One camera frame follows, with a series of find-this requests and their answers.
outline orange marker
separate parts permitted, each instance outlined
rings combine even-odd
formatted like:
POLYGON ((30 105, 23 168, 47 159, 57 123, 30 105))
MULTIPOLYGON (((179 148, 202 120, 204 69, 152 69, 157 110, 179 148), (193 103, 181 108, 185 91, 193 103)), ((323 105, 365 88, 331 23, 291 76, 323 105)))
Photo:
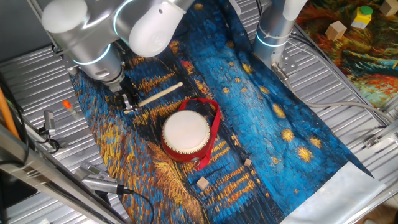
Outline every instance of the orange marker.
POLYGON ((72 114, 72 116, 76 116, 77 112, 75 111, 75 109, 73 108, 73 106, 69 103, 68 100, 64 100, 62 101, 63 106, 69 111, 70 114, 72 114))

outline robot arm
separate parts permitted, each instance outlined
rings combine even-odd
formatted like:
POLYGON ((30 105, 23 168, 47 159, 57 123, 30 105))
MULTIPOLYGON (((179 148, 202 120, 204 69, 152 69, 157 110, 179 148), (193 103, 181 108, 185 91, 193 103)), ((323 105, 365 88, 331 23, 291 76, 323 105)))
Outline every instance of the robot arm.
POLYGON ((272 0, 272 4, 262 12, 254 52, 269 68, 273 63, 282 62, 285 45, 306 2, 307 0, 272 0))
POLYGON ((194 0, 53 0, 42 25, 85 73, 119 95, 124 110, 138 104, 124 77, 112 42, 122 39, 141 57, 153 57, 169 44, 194 0))

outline small wooden cube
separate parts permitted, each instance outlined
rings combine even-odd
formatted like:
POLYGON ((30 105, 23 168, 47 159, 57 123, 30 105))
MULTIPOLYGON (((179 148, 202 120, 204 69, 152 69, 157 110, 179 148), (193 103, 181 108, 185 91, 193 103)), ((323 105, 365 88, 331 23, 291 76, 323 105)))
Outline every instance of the small wooden cube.
POLYGON ((197 186, 201 189, 204 190, 205 188, 207 188, 207 186, 209 186, 209 182, 206 180, 206 178, 201 177, 198 182, 197 182, 197 186))
POLYGON ((250 159, 246 159, 244 161, 244 165, 247 166, 247 167, 250 167, 251 166, 251 160, 250 159))
POLYGON ((328 39, 335 41, 342 37, 346 30, 347 27, 344 26, 340 21, 337 21, 329 25, 329 28, 326 31, 326 36, 328 39))
POLYGON ((385 0, 380 6, 380 11, 385 16, 392 16, 398 11, 398 1, 397 0, 385 0))

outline wooden drumstick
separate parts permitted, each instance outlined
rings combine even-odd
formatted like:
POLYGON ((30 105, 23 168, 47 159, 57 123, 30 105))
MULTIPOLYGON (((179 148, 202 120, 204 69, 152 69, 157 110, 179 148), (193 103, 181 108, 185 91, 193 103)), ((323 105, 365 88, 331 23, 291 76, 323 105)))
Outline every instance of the wooden drumstick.
POLYGON ((161 91, 160 93, 156 93, 155 95, 149 97, 148 99, 145 99, 145 100, 141 101, 138 104, 138 107, 140 108, 141 106, 147 105, 148 103, 150 103, 150 102, 152 102, 154 100, 157 100, 160 97, 163 97, 164 95, 167 95, 167 94, 173 92, 174 90, 176 90, 178 87, 181 87, 182 85, 183 85, 182 82, 179 82, 179 83, 177 83, 174 86, 168 87, 167 89, 161 91))

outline red drum body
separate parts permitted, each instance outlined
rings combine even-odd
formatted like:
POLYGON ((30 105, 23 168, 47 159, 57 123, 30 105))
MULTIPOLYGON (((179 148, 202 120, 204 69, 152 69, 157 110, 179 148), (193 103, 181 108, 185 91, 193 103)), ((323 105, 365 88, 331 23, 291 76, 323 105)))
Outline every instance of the red drum body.
POLYGON ((162 147, 175 161, 199 163, 211 149, 210 125, 197 112, 178 111, 162 128, 162 147))

